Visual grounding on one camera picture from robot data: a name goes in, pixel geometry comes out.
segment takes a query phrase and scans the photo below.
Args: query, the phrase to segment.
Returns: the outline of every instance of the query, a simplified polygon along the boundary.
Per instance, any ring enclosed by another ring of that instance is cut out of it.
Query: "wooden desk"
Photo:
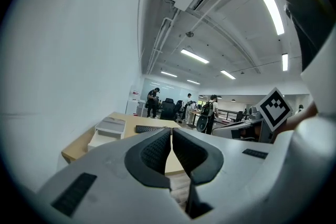
[[[112,113],[108,117],[116,118],[119,120],[126,121],[125,126],[125,138],[137,135],[135,132],[136,125],[147,125],[154,127],[169,127],[169,128],[179,128],[180,126],[174,121],[165,121],[157,119],[148,119],[132,115],[125,115],[120,113]],[[67,160],[67,162],[73,162],[79,159],[81,156],[88,152],[88,144],[90,143],[93,135],[95,134],[95,127],[93,126],[87,132],[82,134],[76,140],[74,140],[70,145],[68,145],[63,151],[62,156]],[[171,151],[166,162],[166,174],[175,174],[183,171],[183,167],[177,159],[173,152],[172,137],[171,137]]]

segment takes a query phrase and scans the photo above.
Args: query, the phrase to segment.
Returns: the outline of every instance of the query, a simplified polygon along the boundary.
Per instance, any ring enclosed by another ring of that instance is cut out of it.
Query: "fluorescent light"
[[[226,72],[225,70],[222,70],[221,73],[223,73],[224,75],[228,76],[231,79],[236,79],[234,76],[230,75],[228,72]]]
[[[282,55],[282,70],[283,71],[288,70],[288,54]]]
[[[283,27],[284,25],[282,24],[279,9],[278,9],[277,4],[275,3],[275,0],[264,0],[264,2],[273,19],[273,23],[274,23],[278,36],[282,35],[285,32],[285,30],[284,30],[284,27]]]
[[[185,49],[181,50],[181,53],[183,53],[183,54],[185,54],[185,55],[188,55],[188,56],[190,56],[190,57],[193,57],[193,58],[195,58],[196,60],[201,61],[201,62],[203,62],[203,63],[209,63],[209,61],[207,61],[207,60],[201,58],[200,56],[197,56],[196,54],[193,54],[192,52],[187,51],[187,50],[185,50]]]
[[[161,73],[162,73],[162,74],[165,74],[165,75],[168,75],[168,76],[172,76],[172,77],[177,78],[177,76],[175,76],[175,75],[173,75],[173,74],[169,74],[169,73],[166,73],[166,72],[163,72],[163,71],[161,71]]]
[[[195,81],[192,81],[192,80],[189,80],[189,79],[187,79],[187,81],[189,81],[189,82],[191,82],[191,83],[194,83],[194,84],[198,84],[198,85],[200,85],[200,83],[195,82]]]

